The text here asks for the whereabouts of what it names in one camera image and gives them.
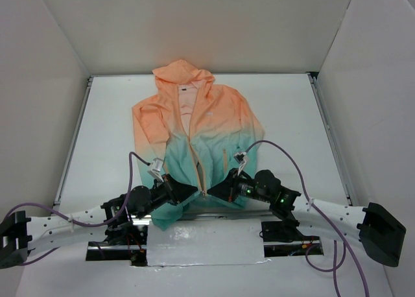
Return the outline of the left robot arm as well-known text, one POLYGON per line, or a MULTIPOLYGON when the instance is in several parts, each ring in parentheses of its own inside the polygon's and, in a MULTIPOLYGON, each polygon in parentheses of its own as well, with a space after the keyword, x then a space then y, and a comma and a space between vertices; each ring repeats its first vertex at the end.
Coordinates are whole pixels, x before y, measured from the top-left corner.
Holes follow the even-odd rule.
POLYGON ((177 205, 197 192, 163 175, 151 188, 130 186, 128 192, 100 206, 77 213, 29 217, 17 209, 1 222, 1 268, 26 265, 28 256, 70 244, 97 242, 104 238, 122 243, 134 217, 142 219, 165 204, 177 205))

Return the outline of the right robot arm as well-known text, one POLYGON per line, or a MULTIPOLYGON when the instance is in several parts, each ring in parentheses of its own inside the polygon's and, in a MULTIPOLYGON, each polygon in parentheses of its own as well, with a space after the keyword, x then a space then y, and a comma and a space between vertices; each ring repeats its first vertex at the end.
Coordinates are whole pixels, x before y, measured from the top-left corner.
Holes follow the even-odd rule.
POLYGON ((345 206, 313 198, 284 187, 270 170, 254 177, 232 169, 208 194, 226 202, 250 198, 265 202, 278 218, 263 225, 265 241, 309 241, 313 237, 347 241, 374 261, 397 267, 406 229, 383 206, 345 206))

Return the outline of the orange and teal hooded jacket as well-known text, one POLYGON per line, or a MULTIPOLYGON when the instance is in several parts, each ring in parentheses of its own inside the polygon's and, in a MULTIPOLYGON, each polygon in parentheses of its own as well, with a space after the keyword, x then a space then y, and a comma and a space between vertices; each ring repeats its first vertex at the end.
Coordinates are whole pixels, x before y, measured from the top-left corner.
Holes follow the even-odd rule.
POLYGON ((252 144, 265 131, 248 101, 236 89, 217 84, 209 71, 185 60, 156 68, 153 74, 157 93, 132 108, 141 183, 146 187, 153 184, 148 164, 160 158, 163 173, 198 187, 198 198, 188 205, 165 204, 155 209, 153 224, 166 230, 191 206, 245 208, 244 197, 225 202, 207 191, 237 168, 236 152, 247 153, 244 171, 250 176, 256 172, 257 152, 252 144))

